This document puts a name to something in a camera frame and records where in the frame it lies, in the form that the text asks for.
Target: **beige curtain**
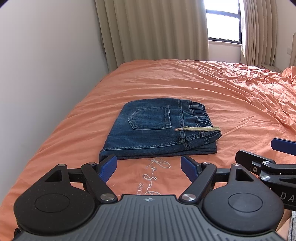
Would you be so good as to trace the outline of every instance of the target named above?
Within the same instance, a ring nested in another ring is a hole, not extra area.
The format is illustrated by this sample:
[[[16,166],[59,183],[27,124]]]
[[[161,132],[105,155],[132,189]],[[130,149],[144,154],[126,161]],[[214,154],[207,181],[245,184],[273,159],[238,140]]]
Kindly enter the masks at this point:
[[[293,36],[293,43],[292,43],[292,54],[290,59],[290,67],[296,66],[296,33]]]
[[[208,60],[203,0],[96,0],[109,71],[136,59]]]
[[[240,0],[242,16],[241,63],[273,66],[276,51],[275,0]]]

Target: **window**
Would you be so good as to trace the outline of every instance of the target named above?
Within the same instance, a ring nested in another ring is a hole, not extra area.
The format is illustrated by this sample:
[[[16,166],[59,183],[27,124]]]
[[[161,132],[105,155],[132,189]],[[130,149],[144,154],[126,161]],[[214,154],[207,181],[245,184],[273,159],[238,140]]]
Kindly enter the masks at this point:
[[[209,40],[242,43],[239,0],[204,0]]]

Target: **bed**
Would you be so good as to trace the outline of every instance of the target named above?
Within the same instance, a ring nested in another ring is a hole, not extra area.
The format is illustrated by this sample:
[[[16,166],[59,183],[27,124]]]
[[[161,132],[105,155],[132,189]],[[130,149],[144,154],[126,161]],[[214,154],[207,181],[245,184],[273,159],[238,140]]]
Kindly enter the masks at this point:
[[[122,64],[75,106],[28,162],[0,207],[0,240],[12,240],[17,228],[13,214],[16,198],[59,163],[79,168],[97,162],[116,117],[132,100],[168,97],[204,104],[222,137],[217,141],[217,154],[192,156],[198,162],[227,168],[235,162],[235,153],[244,149],[277,163],[294,163],[295,158],[273,151],[270,142],[274,137],[295,140],[295,75],[295,67],[279,74],[213,61],[138,60]],[[120,160],[107,184],[118,198],[124,193],[179,196],[190,181],[181,171],[180,157],[165,157]],[[286,212],[280,226],[288,217]]]

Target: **folded jeans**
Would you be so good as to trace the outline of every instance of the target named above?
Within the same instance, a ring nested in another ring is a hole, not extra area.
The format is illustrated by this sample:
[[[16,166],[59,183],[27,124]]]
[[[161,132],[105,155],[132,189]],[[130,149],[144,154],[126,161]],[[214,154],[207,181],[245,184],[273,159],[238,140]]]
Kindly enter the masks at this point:
[[[172,98],[128,102],[106,139],[99,161],[112,154],[120,160],[216,153],[215,141],[221,131],[215,127],[214,131],[195,131],[200,129],[196,127],[213,127],[201,103]]]

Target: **grey ridged plate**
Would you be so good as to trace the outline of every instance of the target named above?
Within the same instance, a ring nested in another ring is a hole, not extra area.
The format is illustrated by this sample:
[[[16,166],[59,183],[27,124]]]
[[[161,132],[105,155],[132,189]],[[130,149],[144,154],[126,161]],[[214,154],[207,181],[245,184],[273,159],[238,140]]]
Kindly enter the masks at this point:
[[[240,237],[222,232],[202,216],[198,207],[179,203],[175,196],[124,195],[102,205],[79,229],[59,236],[22,233],[17,241],[283,241],[275,232]]]

